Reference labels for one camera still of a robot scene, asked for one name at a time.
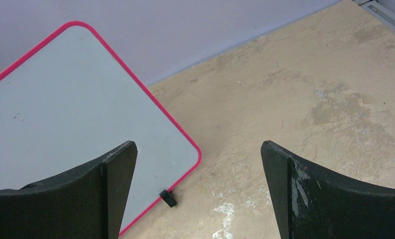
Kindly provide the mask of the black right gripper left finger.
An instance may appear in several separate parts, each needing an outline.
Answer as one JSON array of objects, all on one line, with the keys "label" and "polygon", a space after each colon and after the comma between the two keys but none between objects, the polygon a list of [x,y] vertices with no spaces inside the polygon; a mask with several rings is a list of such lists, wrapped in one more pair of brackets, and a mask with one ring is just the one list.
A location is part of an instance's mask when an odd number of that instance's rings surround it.
[{"label": "black right gripper left finger", "polygon": [[137,146],[102,156],[20,189],[0,190],[0,239],[116,239]]}]

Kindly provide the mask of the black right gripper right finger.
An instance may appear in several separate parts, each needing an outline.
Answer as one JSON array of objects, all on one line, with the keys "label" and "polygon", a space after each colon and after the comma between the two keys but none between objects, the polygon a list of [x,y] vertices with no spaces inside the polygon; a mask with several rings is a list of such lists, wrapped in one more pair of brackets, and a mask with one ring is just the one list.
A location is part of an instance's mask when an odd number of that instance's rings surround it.
[{"label": "black right gripper right finger", "polygon": [[283,239],[395,239],[395,189],[306,160],[273,141],[261,146]]}]

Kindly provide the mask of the pink framed whiteboard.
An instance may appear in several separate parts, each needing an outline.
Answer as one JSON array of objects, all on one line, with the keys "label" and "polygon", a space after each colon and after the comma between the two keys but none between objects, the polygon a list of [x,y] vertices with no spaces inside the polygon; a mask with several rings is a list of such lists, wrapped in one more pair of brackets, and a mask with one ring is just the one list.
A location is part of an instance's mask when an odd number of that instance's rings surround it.
[{"label": "pink framed whiteboard", "polygon": [[137,146],[120,234],[201,162],[198,145],[88,24],[70,21],[0,73],[0,190]]}]

